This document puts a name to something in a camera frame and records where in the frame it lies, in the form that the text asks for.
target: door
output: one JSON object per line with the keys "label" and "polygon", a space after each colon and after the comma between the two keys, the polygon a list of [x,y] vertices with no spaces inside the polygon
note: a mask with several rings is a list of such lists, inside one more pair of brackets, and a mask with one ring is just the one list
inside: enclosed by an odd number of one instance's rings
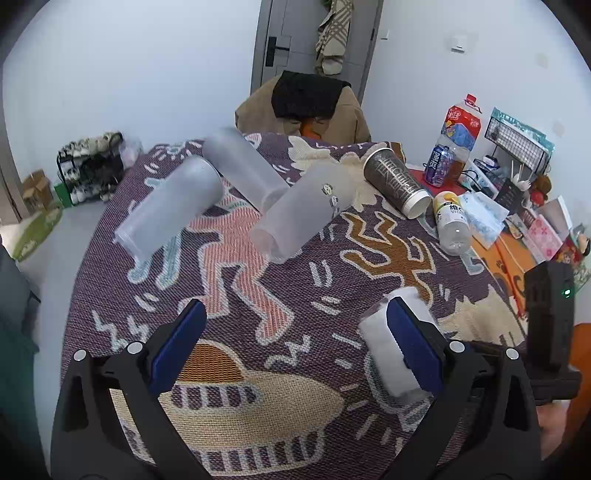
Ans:
{"label": "door", "polygon": [[9,225],[20,221],[21,216],[18,214],[10,193],[8,193],[6,182],[2,176],[2,170],[0,170],[0,225]]}
{"label": "door", "polygon": [[[369,72],[382,2],[353,0],[354,10],[343,70],[339,75],[331,76],[349,82],[359,101]],[[258,64],[261,73],[257,75],[253,72],[253,90],[281,75],[284,70],[316,72],[318,27],[328,14],[322,0],[267,0],[266,3],[263,0],[261,17],[268,15],[268,27],[265,29],[265,23],[260,20],[257,33],[257,44],[265,48],[264,51],[262,48],[255,50],[254,68]]]}

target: soda can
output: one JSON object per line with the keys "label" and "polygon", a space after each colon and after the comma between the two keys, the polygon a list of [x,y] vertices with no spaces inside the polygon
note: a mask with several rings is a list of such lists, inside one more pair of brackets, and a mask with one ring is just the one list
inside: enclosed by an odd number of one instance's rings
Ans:
{"label": "soda can", "polygon": [[434,187],[440,187],[443,185],[452,163],[453,153],[449,151],[449,147],[435,145],[427,168],[425,168],[425,181]]}

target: pink box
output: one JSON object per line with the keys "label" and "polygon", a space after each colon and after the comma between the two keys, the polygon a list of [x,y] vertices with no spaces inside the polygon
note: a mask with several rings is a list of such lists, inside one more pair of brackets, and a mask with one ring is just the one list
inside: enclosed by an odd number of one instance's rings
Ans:
{"label": "pink box", "polygon": [[563,244],[543,215],[538,215],[538,218],[531,224],[528,236],[535,243],[535,246],[540,249],[540,253],[546,260],[552,260],[552,257],[556,255],[556,252],[560,250]]}

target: large plastic bottle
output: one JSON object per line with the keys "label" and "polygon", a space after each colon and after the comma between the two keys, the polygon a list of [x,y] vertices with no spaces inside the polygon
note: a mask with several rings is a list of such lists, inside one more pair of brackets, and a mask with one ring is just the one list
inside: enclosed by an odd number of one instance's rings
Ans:
{"label": "large plastic bottle", "polygon": [[441,128],[437,145],[449,148],[454,155],[447,178],[457,180],[480,133],[482,111],[476,97],[467,95],[463,102],[450,107]]}
{"label": "large plastic bottle", "polygon": [[468,218],[453,192],[441,192],[433,199],[439,244],[449,255],[462,255],[472,244]]}

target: bed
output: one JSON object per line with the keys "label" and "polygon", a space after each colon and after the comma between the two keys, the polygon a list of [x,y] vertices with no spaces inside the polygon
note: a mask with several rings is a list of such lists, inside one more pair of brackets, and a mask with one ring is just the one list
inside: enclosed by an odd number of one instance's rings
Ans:
{"label": "bed", "polygon": [[[158,251],[134,264],[113,232],[200,141],[156,145],[127,173],[78,273],[64,338],[62,376],[79,348],[93,355],[145,341],[191,298],[208,324],[175,387],[169,418],[212,474],[238,478],[377,479],[431,398],[404,404],[384,388],[357,329],[384,294],[414,286],[448,338],[516,345],[524,327],[474,250],[449,257],[432,211],[406,220],[367,183],[364,143],[334,147],[300,137],[247,137],[293,184],[332,158],[356,180],[353,206],[284,265],[248,240],[259,213],[224,181],[225,196]],[[150,461],[121,393],[113,392],[134,453]]]}

